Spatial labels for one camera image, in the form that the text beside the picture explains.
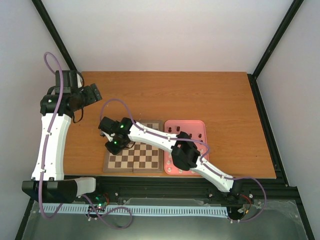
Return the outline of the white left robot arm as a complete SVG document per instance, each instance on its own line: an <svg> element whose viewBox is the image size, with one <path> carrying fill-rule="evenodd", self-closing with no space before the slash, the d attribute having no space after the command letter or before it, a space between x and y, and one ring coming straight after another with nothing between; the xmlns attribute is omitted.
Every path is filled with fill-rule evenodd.
<svg viewBox="0 0 320 240"><path fill-rule="evenodd" d="M75 112L102 99L95 84L85 85L76 70L56 71L55 85L40 102L41 140L30 180L22 182L22 191L43 203L72 203L86 194L92 201L103 198L104 188L94 177L65 179L64 153L68 129Z"/></svg>

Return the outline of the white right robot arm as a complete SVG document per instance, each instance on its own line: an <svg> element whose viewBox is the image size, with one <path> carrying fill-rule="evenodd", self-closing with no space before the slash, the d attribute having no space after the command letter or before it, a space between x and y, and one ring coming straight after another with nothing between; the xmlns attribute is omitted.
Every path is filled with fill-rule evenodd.
<svg viewBox="0 0 320 240"><path fill-rule="evenodd" d="M208 152L201 153L196 146L201 142L191 139L186 132L166 133L127 117L121 121L103 117L98 129L108 139L105 147L114 155L124 150L130 142L145 143L168 152L173 165L178 169L194 171L211 182L220 192L230 195L233 193L234 177L212 165L206 159Z"/></svg>

